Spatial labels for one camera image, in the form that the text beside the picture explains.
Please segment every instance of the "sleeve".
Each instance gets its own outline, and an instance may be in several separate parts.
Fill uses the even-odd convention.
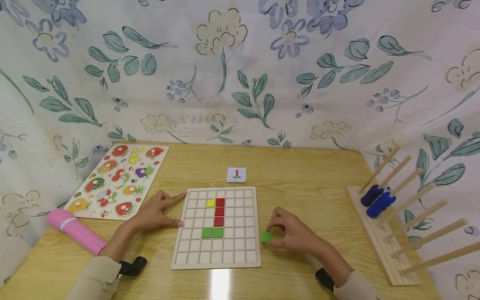
[[[109,300],[118,289],[120,268],[121,264],[109,257],[94,258],[87,264],[66,300]]]
[[[339,300],[382,300],[373,284],[359,271],[353,271],[347,277],[347,282],[340,288],[334,288]]]

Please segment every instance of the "pink toy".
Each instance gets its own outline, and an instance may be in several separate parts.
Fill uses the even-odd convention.
[[[65,232],[95,256],[98,256],[107,244],[101,237],[80,223],[71,212],[64,209],[52,210],[47,215],[47,221],[53,228]]]

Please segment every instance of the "wooden grid board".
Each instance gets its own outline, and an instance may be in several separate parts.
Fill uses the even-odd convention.
[[[255,187],[188,189],[172,270],[262,265]]]
[[[392,258],[390,255],[399,250],[400,244],[396,238],[392,238],[389,242],[384,242],[383,238],[392,233],[390,226],[385,223],[381,227],[377,226],[377,221],[367,216],[367,207],[360,203],[361,196],[358,192],[359,187],[347,186],[346,187],[350,199],[353,202],[353,206],[357,211],[360,218],[360,222],[363,224],[363,228],[369,237],[370,244],[377,256],[377,259],[387,275],[388,282],[392,286],[413,286],[419,285],[420,280],[415,273],[410,273],[406,276],[400,275],[399,271],[411,267],[411,263],[405,254],[402,254],[398,258]]]

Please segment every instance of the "printed leaf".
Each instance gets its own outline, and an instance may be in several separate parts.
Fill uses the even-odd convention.
[[[331,70],[320,79],[320,82],[318,83],[317,88],[328,87],[330,84],[332,84],[334,79],[335,79],[335,70]]]
[[[297,95],[297,98],[300,98],[300,97],[305,98],[310,93],[310,91],[312,90],[312,86],[313,86],[313,84],[311,84],[309,86],[306,86],[303,89],[301,89],[299,94]]]
[[[87,99],[83,98],[75,98],[75,103],[80,107],[81,110],[84,111],[87,116],[89,116],[92,120],[95,120],[95,113],[93,112],[93,107]]]
[[[90,54],[90,56],[97,61],[105,62],[110,60],[110,58],[108,58],[108,56],[105,55],[102,50],[98,49],[97,47],[90,46],[90,48],[88,48],[88,54]]]
[[[367,76],[360,81],[360,84],[371,84],[379,80],[380,78],[384,77],[392,67],[393,61],[388,61],[380,65],[378,68],[371,70],[370,73],[368,73]]]
[[[120,81],[119,69],[117,69],[117,67],[115,67],[114,65],[110,64],[108,66],[108,76],[110,77],[110,80],[112,81],[112,83],[119,82]]]
[[[213,124],[210,125],[210,129],[215,131],[215,132],[220,132],[220,130]]]
[[[28,76],[24,75],[23,78],[24,78],[25,82],[27,82],[31,87],[39,90],[40,92],[49,92],[50,91],[49,89],[44,87],[42,84],[40,84],[40,82],[33,79],[32,77],[28,77]]]
[[[465,165],[460,163],[456,164],[452,167],[449,167],[443,173],[435,178],[432,182],[436,185],[449,185],[452,183],[457,182],[462,178],[463,174],[465,173]]]
[[[121,37],[114,31],[108,31],[103,35],[105,46],[108,49],[113,50],[118,53],[125,53],[129,49],[125,47]]]
[[[239,78],[241,86],[243,86],[244,88],[249,88],[248,80],[247,80],[247,77],[245,76],[245,74],[243,74],[242,71],[238,70],[237,71],[237,76]]]
[[[305,73],[305,74],[300,74],[297,76],[297,82],[299,84],[311,84],[314,82],[318,77],[315,76],[313,73]]]
[[[61,103],[60,100],[52,97],[48,97],[40,101],[40,106],[53,112],[71,110],[70,108],[66,107],[63,103]]]
[[[357,79],[360,79],[363,75],[368,73],[370,70],[370,66],[364,64],[354,65],[353,67],[349,68],[349,71],[342,75],[340,78],[341,84],[346,84]]]
[[[280,146],[280,142],[277,139],[268,139],[267,143],[269,143],[272,146]]]
[[[237,109],[237,111],[242,114],[244,117],[247,117],[249,119],[252,119],[252,118],[257,118],[257,119],[260,119],[260,116],[254,112],[253,110],[250,110],[250,109],[244,109],[244,108],[239,108]]]
[[[253,85],[253,98],[257,98],[264,91],[268,81],[267,74],[263,74]]]
[[[97,66],[94,65],[88,65],[85,67],[85,72],[89,73],[90,75],[96,76],[96,77],[101,77],[103,75],[103,70],[98,68]]]
[[[470,156],[477,153],[480,153],[480,137],[473,137],[458,145],[445,159],[455,156]]]
[[[66,123],[90,123],[87,119],[75,114],[64,114],[59,120]]]
[[[229,139],[225,136],[220,136],[218,139],[223,143],[229,143],[229,144],[233,143],[233,141],[231,139]]]
[[[250,96],[247,93],[232,93],[232,97],[238,104],[246,106],[248,108],[252,107],[252,104],[250,103]]]
[[[265,94],[264,97],[264,118],[268,115],[268,113],[272,110],[273,105],[275,105],[275,99],[271,94]]]
[[[102,77],[102,79],[100,79],[99,83],[100,83],[100,87],[102,88],[102,90],[104,90],[106,92],[108,90],[108,85],[107,85],[107,81],[105,80],[105,77]]]
[[[140,69],[140,60],[136,56],[126,56],[123,58],[124,65],[123,70],[128,76],[134,75]]]
[[[115,132],[115,131],[109,132],[107,136],[111,139],[123,140],[123,137],[118,132]]]
[[[75,165],[79,168],[83,168],[87,164],[88,164],[88,157],[84,157],[84,158],[80,159],[79,161],[77,161],[77,163]]]
[[[370,42],[366,38],[351,41],[345,49],[345,56],[351,60],[360,61],[367,59],[367,52],[370,49]]]
[[[448,150],[452,143],[450,139],[428,134],[424,134],[423,139],[428,143],[428,146],[430,146],[433,160],[437,160],[437,158],[442,155],[443,152]]]
[[[335,56],[332,53],[324,54],[317,60],[317,64],[322,68],[336,67]]]
[[[156,72],[156,60],[155,56],[151,53],[145,55],[142,60],[142,74],[145,76],[153,75]]]
[[[425,150],[420,148],[419,157],[417,158],[417,168],[423,169],[422,173],[419,174],[420,181],[423,181],[425,175],[427,175],[428,168],[430,166],[430,158],[428,157]]]
[[[130,142],[136,142],[137,141],[137,139],[133,135],[130,135],[130,134],[127,134],[127,138]]]

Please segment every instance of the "green tile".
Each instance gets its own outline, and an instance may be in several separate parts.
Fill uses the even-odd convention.
[[[213,228],[213,237],[214,238],[222,238],[223,237],[223,227]]]
[[[212,237],[212,231],[213,231],[213,228],[211,228],[211,227],[204,227],[204,228],[202,229],[202,239],[211,238],[211,237]]]

